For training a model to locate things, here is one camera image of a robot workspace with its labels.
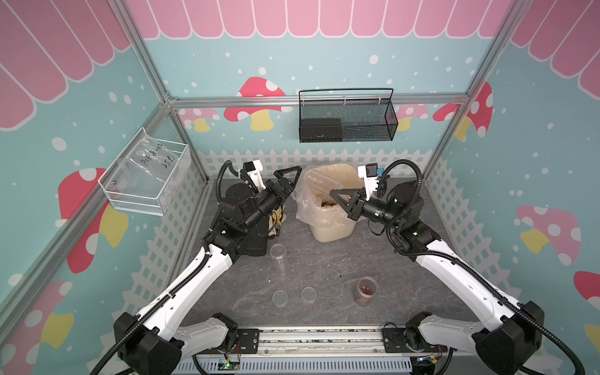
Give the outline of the clear tea jar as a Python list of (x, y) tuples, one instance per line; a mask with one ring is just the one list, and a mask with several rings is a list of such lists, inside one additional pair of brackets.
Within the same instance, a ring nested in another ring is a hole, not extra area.
[(284, 245), (273, 245), (270, 248), (270, 258), (276, 275), (284, 277), (288, 270), (288, 251)]
[(361, 186), (357, 173), (348, 165), (323, 166), (310, 170), (304, 177), (306, 185), (328, 195), (331, 190), (353, 189)]
[(361, 277), (354, 288), (354, 301), (358, 306), (368, 306), (378, 293), (378, 283), (371, 277)]

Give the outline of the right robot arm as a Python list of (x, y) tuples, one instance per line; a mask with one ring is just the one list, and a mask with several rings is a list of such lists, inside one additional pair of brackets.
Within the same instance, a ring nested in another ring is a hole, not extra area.
[(477, 317), (466, 322), (420, 312), (406, 325), (413, 351), (419, 345), (441, 345), (478, 356), (496, 374), (533, 374), (525, 364), (547, 339), (572, 362), (576, 374), (585, 372), (574, 351), (544, 327), (545, 314), (538, 305), (521, 303), (495, 287), (420, 219), (423, 174), (415, 162), (399, 159), (384, 170), (371, 163), (359, 167), (358, 175), (362, 188), (333, 189), (331, 198), (349, 219), (383, 224), (382, 233), (395, 253), (436, 276)]

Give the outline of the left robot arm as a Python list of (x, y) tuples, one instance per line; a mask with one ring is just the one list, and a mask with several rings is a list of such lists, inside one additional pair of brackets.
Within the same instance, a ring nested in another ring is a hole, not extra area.
[(295, 190), (303, 169), (276, 170), (263, 180), (259, 162), (235, 170), (231, 161), (215, 182), (217, 213), (191, 263), (153, 301), (114, 323), (114, 345), (93, 367), (99, 374), (114, 357), (127, 364), (125, 374), (171, 374), (183, 359), (207, 349), (229, 353), (237, 345), (238, 324), (222, 313), (203, 323), (182, 322), (212, 283), (242, 256), (265, 256), (270, 218)]

